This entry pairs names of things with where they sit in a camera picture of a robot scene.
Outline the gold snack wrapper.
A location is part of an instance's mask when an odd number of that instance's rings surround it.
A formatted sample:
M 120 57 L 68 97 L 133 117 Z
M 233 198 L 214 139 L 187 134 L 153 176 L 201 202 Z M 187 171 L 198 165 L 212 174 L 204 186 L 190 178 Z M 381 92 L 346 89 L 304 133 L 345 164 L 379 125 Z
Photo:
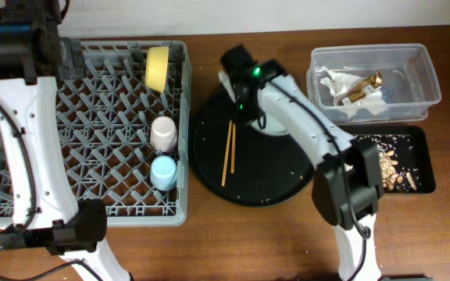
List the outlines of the gold snack wrapper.
M 367 95 L 379 90 L 383 84 L 382 74 L 377 71 L 375 75 L 359 81 L 342 99 L 343 105 L 353 104 L 363 99 Z

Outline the wooden chopstick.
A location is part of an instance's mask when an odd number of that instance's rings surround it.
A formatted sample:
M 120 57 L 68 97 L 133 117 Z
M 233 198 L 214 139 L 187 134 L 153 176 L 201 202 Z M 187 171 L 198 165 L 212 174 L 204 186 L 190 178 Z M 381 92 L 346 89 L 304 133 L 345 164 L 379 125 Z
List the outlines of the wooden chopstick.
M 228 160 L 230 157 L 230 148 L 232 145 L 231 143 L 233 140 L 233 136 L 234 136 L 234 124 L 233 124 L 232 120 L 230 120 L 229 125 L 228 125 L 227 141 L 226 141 L 225 155 L 224 155 L 224 160 L 223 160 L 223 172 L 222 172 L 222 177 L 221 177 L 221 187 L 225 187 L 225 183 L 226 183 Z
M 235 173 L 235 155 L 236 155 L 236 124 L 232 123 L 232 140 L 231 140 L 231 164 L 230 164 L 230 173 Z

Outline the food scraps and rice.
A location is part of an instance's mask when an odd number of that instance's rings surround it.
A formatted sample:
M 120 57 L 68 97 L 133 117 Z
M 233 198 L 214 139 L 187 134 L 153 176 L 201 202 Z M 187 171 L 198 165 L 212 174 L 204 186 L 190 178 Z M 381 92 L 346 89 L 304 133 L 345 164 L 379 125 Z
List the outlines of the food scraps and rice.
M 410 135 L 355 134 L 354 137 L 376 145 L 385 192 L 416 193 L 420 190 L 420 168 Z

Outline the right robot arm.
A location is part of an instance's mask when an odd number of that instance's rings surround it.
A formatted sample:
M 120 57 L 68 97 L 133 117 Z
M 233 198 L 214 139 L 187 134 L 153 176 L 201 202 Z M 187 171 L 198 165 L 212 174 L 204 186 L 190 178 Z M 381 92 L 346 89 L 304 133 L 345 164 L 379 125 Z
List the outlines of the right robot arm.
M 233 121 L 255 123 L 268 135 L 290 135 L 312 163 L 312 201 L 333 227 L 340 279 L 381 279 L 374 226 L 384 187 L 376 145 L 330 121 L 278 61 L 258 63 L 240 44 L 225 51 L 220 64 Z

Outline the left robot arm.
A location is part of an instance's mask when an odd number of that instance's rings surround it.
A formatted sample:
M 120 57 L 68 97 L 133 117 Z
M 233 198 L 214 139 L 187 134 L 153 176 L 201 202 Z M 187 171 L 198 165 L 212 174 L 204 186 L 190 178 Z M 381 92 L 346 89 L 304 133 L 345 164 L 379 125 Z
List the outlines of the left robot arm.
M 42 247 L 82 279 L 129 280 L 106 239 L 104 203 L 76 199 L 63 163 L 58 86 L 87 74 L 80 43 L 58 32 L 68 8 L 57 0 L 0 8 L 0 133 L 13 196 L 0 251 Z

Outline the yellow bowl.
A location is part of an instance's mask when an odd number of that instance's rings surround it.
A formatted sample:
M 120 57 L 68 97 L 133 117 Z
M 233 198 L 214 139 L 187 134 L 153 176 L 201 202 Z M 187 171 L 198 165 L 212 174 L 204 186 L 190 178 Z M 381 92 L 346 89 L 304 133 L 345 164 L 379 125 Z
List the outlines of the yellow bowl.
M 152 47 L 147 52 L 145 86 L 160 93 L 166 88 L 170 49 Z

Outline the blue cup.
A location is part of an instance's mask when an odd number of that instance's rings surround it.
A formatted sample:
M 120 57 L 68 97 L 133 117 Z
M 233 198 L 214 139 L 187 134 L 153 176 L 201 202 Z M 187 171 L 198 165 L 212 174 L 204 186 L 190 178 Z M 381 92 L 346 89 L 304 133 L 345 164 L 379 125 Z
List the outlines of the blue cup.
M 176 186 L 177 164 L 169 156 L 159 156 L 151 164 L 150 180 L 157 190 L 168 191 Z

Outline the white napkin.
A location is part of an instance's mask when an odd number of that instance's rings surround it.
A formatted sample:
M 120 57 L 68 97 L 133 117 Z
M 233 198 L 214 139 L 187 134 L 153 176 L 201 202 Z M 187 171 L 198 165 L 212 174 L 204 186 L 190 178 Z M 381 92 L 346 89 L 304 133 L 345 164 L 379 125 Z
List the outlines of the white napkin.
M 354 117 L 359 109 L 365 109 L 370 114 L 376 116 L 385 112 L 388 107 L 383 98 L 381 88 L 363 99 L 353 104 L 343 105 L 341 99 L 361 80 L 366 77 L 360 77 L 349 73 L 341 73 L 334 71 L 327 71 L 329 77 L 324 77 L 320 83 L 329 88 L 330 95 L 333 97 L 333 104 L 341 112 L 345 113 L 350 119 Z

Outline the grey plate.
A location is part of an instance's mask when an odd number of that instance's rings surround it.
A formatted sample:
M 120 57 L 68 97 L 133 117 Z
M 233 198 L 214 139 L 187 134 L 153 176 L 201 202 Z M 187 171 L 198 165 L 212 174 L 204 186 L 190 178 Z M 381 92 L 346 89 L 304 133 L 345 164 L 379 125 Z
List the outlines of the grey plate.
M 253 120 L 250 126 L 258 132 L 271 137 L 288 135 L 288 131 L 275 118 L 269 115 Z

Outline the pink cup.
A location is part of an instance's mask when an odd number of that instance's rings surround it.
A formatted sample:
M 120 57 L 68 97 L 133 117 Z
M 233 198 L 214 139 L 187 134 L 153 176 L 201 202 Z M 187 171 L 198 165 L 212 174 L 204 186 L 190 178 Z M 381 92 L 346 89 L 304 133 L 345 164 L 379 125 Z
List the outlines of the pink cup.
M 169 152 L 177 145 L 175 122 L 167 116 L 159 116 L 152 122 L 150 143 L 157 151 Z

